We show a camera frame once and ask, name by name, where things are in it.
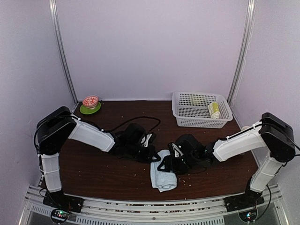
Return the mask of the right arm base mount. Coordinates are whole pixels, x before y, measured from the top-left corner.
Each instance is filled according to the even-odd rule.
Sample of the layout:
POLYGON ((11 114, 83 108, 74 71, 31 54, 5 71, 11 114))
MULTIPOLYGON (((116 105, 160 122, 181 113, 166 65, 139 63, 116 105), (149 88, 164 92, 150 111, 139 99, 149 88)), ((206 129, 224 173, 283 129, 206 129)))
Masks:
POLYGON ((271 199, 272 199, 271 189, 269 185, 267 185, 266 187, 269 191, 270 198, 263 212, 259 213, 257 209, 257 206, 259 204, 265 202, 262 193, 257 193, 250 190, 247 190, 245 193, 240 195, 226 197, 224 199, 224 203, 227 212, 232 212, 237 210, 239 211, 238 215, 241 221, 247 224, 255 223, 262 216, 264 216, 271 203, 271 199))

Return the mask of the white perforated plastic basket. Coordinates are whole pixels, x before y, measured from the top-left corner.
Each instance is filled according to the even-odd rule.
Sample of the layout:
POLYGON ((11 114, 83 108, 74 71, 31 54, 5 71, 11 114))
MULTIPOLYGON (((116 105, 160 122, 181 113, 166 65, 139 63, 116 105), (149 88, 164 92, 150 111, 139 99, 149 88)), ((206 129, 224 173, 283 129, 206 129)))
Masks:
POLYGON ((172 113, 179 127, 222 128, 233 119, 225 97, 214 93, 182 92, 172 94, 172 113), (217 103, 220 116, 212 118, 209 105, 217 103))

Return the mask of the light blue towel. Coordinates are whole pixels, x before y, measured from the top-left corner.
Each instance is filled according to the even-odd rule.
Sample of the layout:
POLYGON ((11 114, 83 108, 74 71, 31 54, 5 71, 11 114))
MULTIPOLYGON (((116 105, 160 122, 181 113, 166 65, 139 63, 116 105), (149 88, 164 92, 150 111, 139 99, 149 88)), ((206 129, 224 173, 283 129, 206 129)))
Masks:
POLYGON ((161 172, 158 166, 162 163, 166 156, 170 155, 169 150, 161 150, 158 152, 161 157, 159 162, 150 164, 150 180, 153 188, 157 188, 159 192, 170 191, 177 187, 177 177, 173 172, 161 172))

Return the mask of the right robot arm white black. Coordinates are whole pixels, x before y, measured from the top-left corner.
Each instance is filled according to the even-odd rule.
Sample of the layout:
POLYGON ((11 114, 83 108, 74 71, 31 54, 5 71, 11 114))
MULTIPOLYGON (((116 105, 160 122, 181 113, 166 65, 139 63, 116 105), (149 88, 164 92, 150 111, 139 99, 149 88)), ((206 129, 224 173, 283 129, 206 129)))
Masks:
POLYGON ((208 167, 236 155, 266 147, 268 154, 262 165, 248 180, 240 203, 250 207, 280 168, 293 160, 299 146, 294 142, 293 128, 266 112, 255 124, 225 138, 202 145, 192 134, 184 134, 168 145, 170 154, 157 167, 161 172, 185 174, 195 165, 208 167))

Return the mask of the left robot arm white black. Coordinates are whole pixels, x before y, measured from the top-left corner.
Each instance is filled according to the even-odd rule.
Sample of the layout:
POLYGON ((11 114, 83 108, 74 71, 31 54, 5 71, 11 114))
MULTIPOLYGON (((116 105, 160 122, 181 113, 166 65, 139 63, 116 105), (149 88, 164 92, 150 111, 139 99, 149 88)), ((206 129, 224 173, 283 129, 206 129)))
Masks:
POLYGON ((152 130, 135 123, 147 116, 131 118, 117 127, 106 130, 96 123, 72 114, 62 106, 40 120, 33 137, 41 173, 45 178, 46 196, 57 208, 67 204, 60 180, 59 155, 66 140, 76 140, 111 155, 128 155, 141 163, 160 161, 152 145, 156 138, 152 130))

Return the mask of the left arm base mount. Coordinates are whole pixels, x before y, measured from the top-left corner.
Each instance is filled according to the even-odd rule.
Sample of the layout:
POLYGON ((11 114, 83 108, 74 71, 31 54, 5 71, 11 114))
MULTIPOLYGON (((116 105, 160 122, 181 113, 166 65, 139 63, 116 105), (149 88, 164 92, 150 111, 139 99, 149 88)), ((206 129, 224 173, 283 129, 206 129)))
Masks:
POLYGON ((84 203, 83 198, 66 195, 63 190, 52 193, 47 188, 45 190, 43 204, 53 207, 50 219, 55 224, 61 225, 69 219, 73 212, 81 212, 84 203))

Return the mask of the green crocodile pattern towel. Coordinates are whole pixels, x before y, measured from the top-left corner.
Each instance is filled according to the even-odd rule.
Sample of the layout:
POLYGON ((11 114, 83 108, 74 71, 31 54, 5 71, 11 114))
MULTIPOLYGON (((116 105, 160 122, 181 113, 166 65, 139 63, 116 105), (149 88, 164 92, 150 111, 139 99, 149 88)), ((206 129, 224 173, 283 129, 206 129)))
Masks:
POLYGON ((221 113, 217 102, 211 102, 208 105, 208 110, 212 119, 220 119, 221 113))

